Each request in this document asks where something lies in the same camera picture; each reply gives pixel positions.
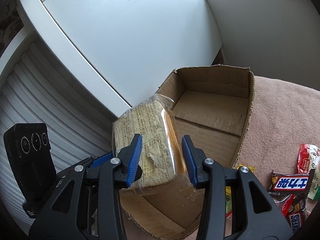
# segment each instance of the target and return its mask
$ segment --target cardboard box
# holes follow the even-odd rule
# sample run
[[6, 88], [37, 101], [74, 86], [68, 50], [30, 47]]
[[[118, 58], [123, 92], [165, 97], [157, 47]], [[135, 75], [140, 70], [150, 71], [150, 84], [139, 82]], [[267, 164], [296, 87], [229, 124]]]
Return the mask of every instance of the cardboard box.
[[[174, 70], [157, 93], [174, 100], [179, 133], [221, 165], [233, 167], [246, 134], [254, 78], [247, 68], [216, 65]], [[181, 176], [154, 195], [121, 195], [121, 205], [145, 231], [158, 239], [183, 239], [199, 225], [204, 190]]]

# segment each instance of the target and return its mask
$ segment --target pink fabric surface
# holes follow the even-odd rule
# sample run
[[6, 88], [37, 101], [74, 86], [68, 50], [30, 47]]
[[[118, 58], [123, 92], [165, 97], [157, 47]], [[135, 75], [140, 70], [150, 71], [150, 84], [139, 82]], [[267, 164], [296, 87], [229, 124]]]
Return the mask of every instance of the pink fabric surface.
[[[297, 173], [300, 144], [320, 146], [320, 92], [256, 76], [248, 129], [236, 165], [255, 167], [254, 174], [267, 188], [271, 170]], [[128, 240], [154, 239], [133, 221], [124, 218], [124, 223]], [[226, 231], [230, 231], [230, 223], [227, 223]], [[186, 240], [196, 239], [196, 233]]]

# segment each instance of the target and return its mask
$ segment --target bread package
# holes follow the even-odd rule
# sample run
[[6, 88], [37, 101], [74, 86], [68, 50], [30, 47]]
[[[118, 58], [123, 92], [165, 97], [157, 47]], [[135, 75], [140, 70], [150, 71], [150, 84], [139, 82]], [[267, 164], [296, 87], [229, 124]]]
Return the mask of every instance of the bread package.
[[177, 174], [186, 172], [171, 107], [172, 99], [154, 94], [114, 122], [112, 143], [115, 156], [131, 143], [135, 133], [142, 135], [139, 165], [143, 174], [129, 189], [122, 189], [121, 194], [154, 193], [168, 185]]

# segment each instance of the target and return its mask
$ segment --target camera lens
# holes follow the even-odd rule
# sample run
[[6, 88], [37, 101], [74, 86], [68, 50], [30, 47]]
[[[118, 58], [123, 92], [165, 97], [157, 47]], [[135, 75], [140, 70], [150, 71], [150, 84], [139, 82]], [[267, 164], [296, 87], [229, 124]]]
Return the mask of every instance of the camera lens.
[[26, 137], [21, 139], [21, 147], [24, 153], [29, 153], [30, 151], [30, 143]]
[[31, 142], [32, 142], [32, 145], [34, 147], [34, 149], [36, 151], [40, 150], [41, 148], [41, 142], [40, 142], [40, 137], [37, 133], [34, 133], [31, 137]]
[[44, 145], [48, 144], [48, 138], [47, 135], [45, 133], [42, 134], [42, 142]]

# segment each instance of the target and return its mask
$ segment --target blue rubber tip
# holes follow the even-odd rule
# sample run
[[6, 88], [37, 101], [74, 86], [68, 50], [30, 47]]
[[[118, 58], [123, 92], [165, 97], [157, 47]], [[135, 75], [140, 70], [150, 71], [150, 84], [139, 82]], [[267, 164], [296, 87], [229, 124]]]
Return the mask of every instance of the blue rubber tip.
[[185, 161], [186, 166], [187, 166], [190, 182], [192, 183], [192, 185], [194, 187], [197, 187], [198, 178], [197, 178], [196, 164], [195, 164], [195, 162], [193, 160], [190, 148], [189, 148], [188, 143], [187, 143], [187, 141], [186, 141], [184, 136], [182, 137], [181, 146], [182, 146], [183, 157], [184, 157], [184, 161]]
[[134, 178], [136, 177], [141, 151], [142, 151], [142, 136], [139, 135], [138, 141], [134, 147], [131, 160], [128, 165], [128, 176], [126, 180], [126, 184], [128, 187], [130, 187], [130, 185], [134, 182]]
[[105, 155], [102, 155], [100, 158], [98, 158], [95, 161], [93, 161], [93, 163], [91, 164], [90, 168], [95, 168], [95, 167], [101, 166], [103, 163], [107, 162], [111, 158], [113, 158], [113, 153], [112, 152], [107, 153]]

